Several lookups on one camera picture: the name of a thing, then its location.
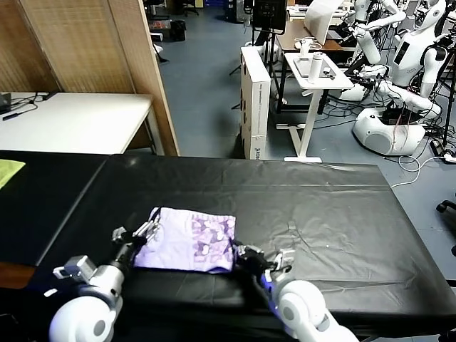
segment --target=cardboard box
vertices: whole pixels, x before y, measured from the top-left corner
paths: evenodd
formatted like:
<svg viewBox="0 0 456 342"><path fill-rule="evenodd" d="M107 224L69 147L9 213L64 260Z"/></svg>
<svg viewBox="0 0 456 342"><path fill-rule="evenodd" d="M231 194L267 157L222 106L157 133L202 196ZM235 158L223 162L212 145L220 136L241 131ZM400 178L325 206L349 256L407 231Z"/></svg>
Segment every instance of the cardboard box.
<svg viewBox="0 0 456 342"><path fill-rule="evenodd" d="M241 48L241 137L247 159L264 159L271 78L255 47Z"/></svg>

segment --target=wooden partition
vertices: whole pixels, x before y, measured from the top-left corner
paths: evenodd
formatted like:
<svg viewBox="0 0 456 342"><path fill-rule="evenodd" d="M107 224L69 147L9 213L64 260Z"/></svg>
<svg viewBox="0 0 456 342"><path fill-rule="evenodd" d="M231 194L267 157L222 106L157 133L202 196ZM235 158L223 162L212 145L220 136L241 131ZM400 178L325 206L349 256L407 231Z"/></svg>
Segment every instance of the wooden partition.
<svg viewBox="0 0 456 342"><path fill-rule="evenodd" d="M142 0L1 0L0 91L153 97L165 153L179 155Z"/></svg>

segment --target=folded cloth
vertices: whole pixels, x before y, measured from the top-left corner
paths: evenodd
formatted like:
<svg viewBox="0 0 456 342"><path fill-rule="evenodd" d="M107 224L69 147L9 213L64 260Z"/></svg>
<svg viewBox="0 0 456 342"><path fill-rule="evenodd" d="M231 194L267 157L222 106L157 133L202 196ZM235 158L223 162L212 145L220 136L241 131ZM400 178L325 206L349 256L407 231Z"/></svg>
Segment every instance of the folded cloth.
<svg viewBox="0 0 456 342"><path fill-rule="evenodd" d="M25 162L0 159L0 189L25 165Z"/></svg>
<svg viewBox="0 0 456 342"><path fill-rule="evenodd" d="M159 210L154 208L150 217ZM138 253L135 266L209 273L230 272L234 256L233 216L160 209L157 233Z"/></svg>

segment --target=white table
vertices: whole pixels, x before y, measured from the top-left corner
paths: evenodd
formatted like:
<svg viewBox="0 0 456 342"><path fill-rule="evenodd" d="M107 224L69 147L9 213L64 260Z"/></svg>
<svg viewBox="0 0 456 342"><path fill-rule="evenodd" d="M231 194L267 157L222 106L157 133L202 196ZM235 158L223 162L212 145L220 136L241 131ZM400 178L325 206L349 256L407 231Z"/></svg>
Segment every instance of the white table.
<svg viewBox="0 0 456 342"><path fill-rule="evenodd" d="M12 103L34 95L12 93ZM36 110L10 120L2 118L33 106L0 115L0 150L124 153L145 122L157 153L163 154L149 95L57 93L36 105Z"/></svg>
<svg viewBox="0 0 456 342"><path fill-rule="evenodd" d="M285 58L293 71L295 79L298 81L299 86L302 89L311 90L311 104L309 112L307 113L307 119L304 124L297 126L285 126L284 128L289 130L291 139L293 140L294 149L297 157L286 157L286 161L298 161L298 162L321 162L319 157L307 157L307 149L314 128L315 119L318 113L318 107L321 96L324 90L333 89L350 89L354 85L350 79L345 76L342 70L334 64L334 62L327 56L323 55L323 60L328 64L328 67L336 74L333 79L331 78L317 78L315 83L310 83L307 77L301 77L301 74L296 67L294 60L299 58L300 53L285 53ZM313 53L305 55L306 58L313 58ZM298 129L304 129L302 138L299 137Z"/></svg>

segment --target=yellow cloth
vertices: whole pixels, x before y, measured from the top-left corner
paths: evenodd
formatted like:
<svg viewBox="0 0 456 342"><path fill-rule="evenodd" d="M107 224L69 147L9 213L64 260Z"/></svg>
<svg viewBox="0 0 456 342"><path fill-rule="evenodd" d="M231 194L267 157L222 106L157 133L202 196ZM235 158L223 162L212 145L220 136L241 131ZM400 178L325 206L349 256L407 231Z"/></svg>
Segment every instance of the yellow cloth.
<svg viewBox="0 0 456 342"><path fill-rule="evenodd" d="M25 162L0 159L0 189L25 165Z"/></svg>

